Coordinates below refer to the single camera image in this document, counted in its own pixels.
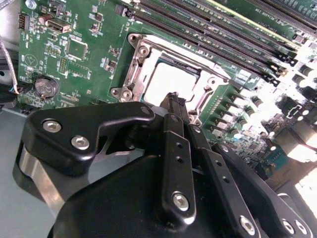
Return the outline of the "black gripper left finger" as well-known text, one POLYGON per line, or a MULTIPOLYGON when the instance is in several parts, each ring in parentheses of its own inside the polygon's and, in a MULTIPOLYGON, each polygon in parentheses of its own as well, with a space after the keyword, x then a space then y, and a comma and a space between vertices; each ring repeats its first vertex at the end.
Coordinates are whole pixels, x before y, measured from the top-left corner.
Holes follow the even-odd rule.
POLYGON ((196 202, 190 143, 178 99, 167 94, 156 111, 141 102, 36 111, 24 124, 19 168, 56 219, 72 195, 94 183, 88 173, 104 146, 112 154, 143 149, 139 158, 156 156, 162 162, 161 221, 190 225, 196 202))

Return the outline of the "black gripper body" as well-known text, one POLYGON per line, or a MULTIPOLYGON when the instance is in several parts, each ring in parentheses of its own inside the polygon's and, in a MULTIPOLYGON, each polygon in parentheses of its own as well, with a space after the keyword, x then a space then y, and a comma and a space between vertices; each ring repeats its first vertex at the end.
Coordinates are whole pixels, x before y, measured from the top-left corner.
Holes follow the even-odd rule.
POLYGON ((220 203, 206 177, 193 171, 197 215, 185 229, 159 215, 162 162, 134 160, 72 195, 61 208, 51 238, 232 238, 220 203))

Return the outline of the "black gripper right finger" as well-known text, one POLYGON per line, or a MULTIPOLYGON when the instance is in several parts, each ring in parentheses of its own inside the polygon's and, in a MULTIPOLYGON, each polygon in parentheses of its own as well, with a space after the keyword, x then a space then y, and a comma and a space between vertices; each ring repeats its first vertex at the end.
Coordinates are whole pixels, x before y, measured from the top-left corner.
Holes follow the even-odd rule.
POLYGON ((232 238, 312 238, 306 221, 224 143, 213 146, 189 122, 185 100, 179 113, 204 176, 215 187, 232 238))

